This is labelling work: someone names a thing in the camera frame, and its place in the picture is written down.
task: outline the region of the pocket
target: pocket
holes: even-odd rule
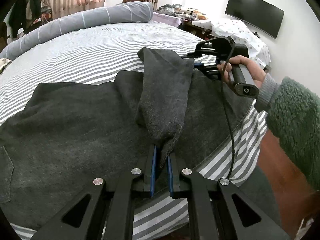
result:
[[[13,163],[4,147],[0,147],[0,204],[10,201]]]

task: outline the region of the striped bedsheet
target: striped bedsheet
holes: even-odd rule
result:
[[[172,26],[150,21],[97,26],[57,37],[37,45],[15,59],[0,75],[0,124],[24,109],[40,82],[80,82],[98,85],[113,81],[119,70],[143,71],[137,56],[142,47],[172,49],[179,55],[192,52],[201,39]],[[214,62],[215,57],[196,59]],[[233,182],[239,186],[252,173],[266,131],[264,112],[253,105],[243,123],[234,131],[236,162]],[[197,170],[206,178],[227,175],[231,162],[231,140],[203,160]],[[135,210],[133,239],[153,239],[188,222],[186,199],[155,197]],[[34,230],[13,225],[22,239],[29,240]]]

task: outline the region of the wall-mounted tv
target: wall-mounted tv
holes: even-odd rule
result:
[[[243,20],[276,38],[284,11],[263,0],[229,0],[226,14]]]

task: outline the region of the metal pivot screw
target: metal pivot screw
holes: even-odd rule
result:
[[[134,168],[134,169],[131,170],[131,173],[132,173],[133,175],[138,175],[138,174],[141,173],[141,170],[140,170],[139,168]]]
[[[182,170],[182,173],[183,173],[184,175],[190,175],[190,174],[192,173],[192,170],[186,168],[186,169],[183,169],[183,170]]]
[[[93,180],[94,185],[101,185],[103,183],[103,179],[101,178],[96,178]]]
[[[229,185],[230,181],[228,179],[222,178],[220,179],[220,184],[223,186]]]

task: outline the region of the wooden floor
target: wooden floor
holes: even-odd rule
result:
[[[294,239],[303,218],[320,211],[320,194],[315,192],[301,171],[291,162],[270,131],[261,142],[258,166],[267,176],[279,206],[282,228]],[[161,240],[187,240],[188,226]]]

